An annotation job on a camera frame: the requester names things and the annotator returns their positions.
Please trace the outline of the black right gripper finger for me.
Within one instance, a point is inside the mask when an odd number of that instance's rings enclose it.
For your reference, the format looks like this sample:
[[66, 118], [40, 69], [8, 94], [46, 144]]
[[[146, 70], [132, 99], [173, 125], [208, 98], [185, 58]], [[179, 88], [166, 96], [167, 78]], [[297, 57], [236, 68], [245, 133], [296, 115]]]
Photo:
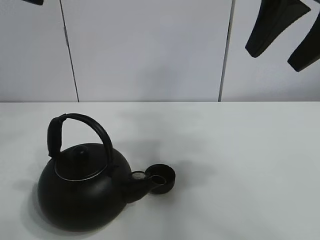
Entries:
[[310, 31], [287, 60], [288, 64], [300, 72], [320, 59], [320, 15], [318, 14]]
[[300, 0], [262, 0], [245, 49], [251, 57], [259, 57], [286, 28], [310, 11]]

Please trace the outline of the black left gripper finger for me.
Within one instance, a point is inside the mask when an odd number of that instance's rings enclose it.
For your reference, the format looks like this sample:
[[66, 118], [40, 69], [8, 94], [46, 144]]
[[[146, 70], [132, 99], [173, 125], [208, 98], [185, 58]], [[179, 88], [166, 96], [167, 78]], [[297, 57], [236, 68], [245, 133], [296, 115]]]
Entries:
[[44, 4], [44, 0], [23, 0], [23, 1], [37, 5], [37, 6], [42, 6]]

